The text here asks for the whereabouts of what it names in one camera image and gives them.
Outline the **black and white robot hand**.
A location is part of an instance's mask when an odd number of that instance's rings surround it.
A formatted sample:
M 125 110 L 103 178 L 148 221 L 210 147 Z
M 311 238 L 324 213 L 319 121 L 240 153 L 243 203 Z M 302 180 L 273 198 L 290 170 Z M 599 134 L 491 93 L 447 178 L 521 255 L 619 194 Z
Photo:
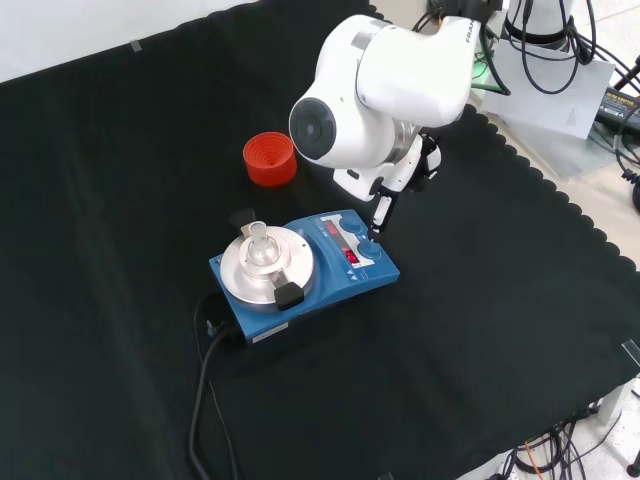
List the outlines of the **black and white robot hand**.
M 358 200 L 378 201 L 368 226 L 368 238 L 378 242 L 400 194 L 418 191 L 437 174 L 440 164 L 438 138 L 420 131 L 397 163 L 385 162 L 373 169 L 336 169 L 333 180 Z

